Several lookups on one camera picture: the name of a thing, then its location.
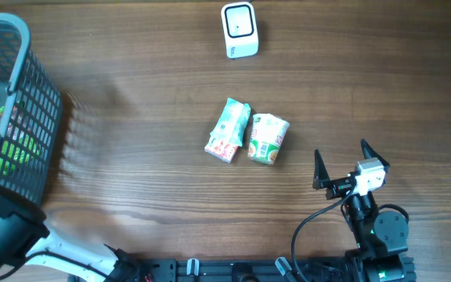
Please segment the teal tissue pack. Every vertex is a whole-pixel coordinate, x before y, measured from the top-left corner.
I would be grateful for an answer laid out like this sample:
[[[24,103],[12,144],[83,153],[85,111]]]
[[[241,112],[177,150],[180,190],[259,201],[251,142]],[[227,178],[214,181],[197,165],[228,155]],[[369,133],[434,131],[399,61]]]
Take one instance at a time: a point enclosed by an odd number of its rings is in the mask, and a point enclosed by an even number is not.
[[[244,131],[251,115],[248,103],[228,98],[226,105],[210,136],[234,146],[243,146]]]

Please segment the green snack bag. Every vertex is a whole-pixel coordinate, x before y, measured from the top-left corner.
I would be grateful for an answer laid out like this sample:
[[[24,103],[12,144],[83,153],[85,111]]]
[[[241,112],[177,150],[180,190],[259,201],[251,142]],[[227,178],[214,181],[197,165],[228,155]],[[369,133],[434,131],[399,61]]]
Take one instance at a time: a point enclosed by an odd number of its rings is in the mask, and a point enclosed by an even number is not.
[[[5,107],[0,107],[0,123]],[[27,129],[27,132],[15,128],[12,123],[9,123],[6,129],[6,136],[11,140],[17,141],[17,144],[4,141],[1,147],[1,153],[9,157],[11,160],[16,161],[19,164],[26,164],[33,161],[36,156],[40,156],[40,147],[38,142],[30,136],[30,129],[27,127],[29,119],[23,116],[23,113],[17,113],[17,107],[13,107],[11,120],[16,121],[18,125],[22,125]]]

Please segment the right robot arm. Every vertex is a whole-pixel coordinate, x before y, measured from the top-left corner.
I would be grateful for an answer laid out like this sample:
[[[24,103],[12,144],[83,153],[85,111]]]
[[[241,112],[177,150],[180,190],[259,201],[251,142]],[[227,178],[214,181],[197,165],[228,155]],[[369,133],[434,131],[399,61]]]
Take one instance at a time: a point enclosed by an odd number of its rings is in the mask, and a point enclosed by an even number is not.
[[[409,215],[395,204],[378,205],[373,192],[386,183],[390,164],[366,140],[360,141],[364,159],[345,177],[332,179],[322,156],[315,151],[313,188],[324,189],[351,230],[357,248],[347,251],[345,262],[354,281],[415,281],[408,251]]]

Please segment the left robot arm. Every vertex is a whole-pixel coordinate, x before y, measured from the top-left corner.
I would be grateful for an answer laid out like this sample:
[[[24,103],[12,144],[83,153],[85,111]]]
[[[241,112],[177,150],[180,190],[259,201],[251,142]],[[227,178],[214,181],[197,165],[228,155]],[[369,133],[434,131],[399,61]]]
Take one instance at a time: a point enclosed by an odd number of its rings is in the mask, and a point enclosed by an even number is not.
[[[33,202],[0,186],[0,275],[10,277],[25,265],[45,266],[84,281],[140,281],[141,266],[121,249],[89,244],[45,224]]]

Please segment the instant noodle cup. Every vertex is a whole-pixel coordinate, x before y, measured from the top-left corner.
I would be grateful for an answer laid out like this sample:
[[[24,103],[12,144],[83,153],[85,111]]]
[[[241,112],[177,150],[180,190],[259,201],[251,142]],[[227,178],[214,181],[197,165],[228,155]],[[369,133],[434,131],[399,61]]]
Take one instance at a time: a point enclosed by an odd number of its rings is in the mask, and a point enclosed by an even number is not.
[[[255,114],[247,156],[267,165],[273,165],[280,152],[290,124],[273,114]]]

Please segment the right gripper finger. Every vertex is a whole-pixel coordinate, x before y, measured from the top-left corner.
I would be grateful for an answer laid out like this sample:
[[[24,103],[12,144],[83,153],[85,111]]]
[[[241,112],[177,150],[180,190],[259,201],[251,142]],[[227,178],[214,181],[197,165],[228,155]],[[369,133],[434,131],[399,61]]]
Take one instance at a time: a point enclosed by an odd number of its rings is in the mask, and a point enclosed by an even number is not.
[[[385,171],[390,168],[390,164],[380,154],[378,154],[365,139],[360,140],[360,146],[365,159],[371,159],[375,157],[384,166]]]
[[[312,187],[315,190],[325,189],[329,186],[330,177],[328,175],[327,169],[325,167],[325,164],[323,162],[319,150],[315,150],[314,157],[315,157],[315,170]]]

